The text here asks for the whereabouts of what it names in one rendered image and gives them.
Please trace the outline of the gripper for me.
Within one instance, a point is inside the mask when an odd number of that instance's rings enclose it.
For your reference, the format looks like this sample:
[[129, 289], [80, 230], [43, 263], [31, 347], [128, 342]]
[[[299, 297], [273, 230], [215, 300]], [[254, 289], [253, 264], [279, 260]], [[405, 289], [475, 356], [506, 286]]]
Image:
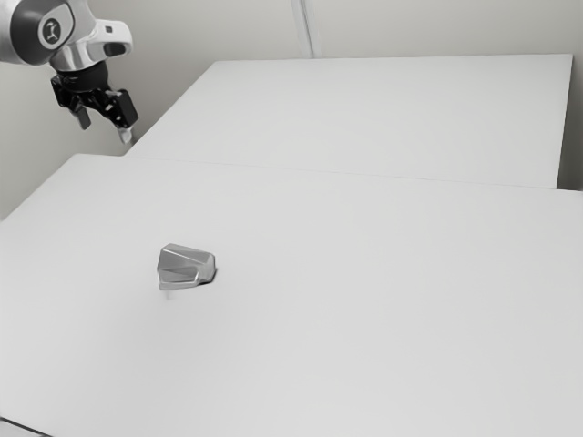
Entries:
[[97, 111], [117, 129], [124, 145], [132, 143], [132, 128], [138, 121], [138, 112], [126, 89], [114, 90], [108, 83], [106, 62], [77, 71], [57, 71], [51, 86], [57, 103], [66, 108], [82, 130], [90, 127], [88, 109]]

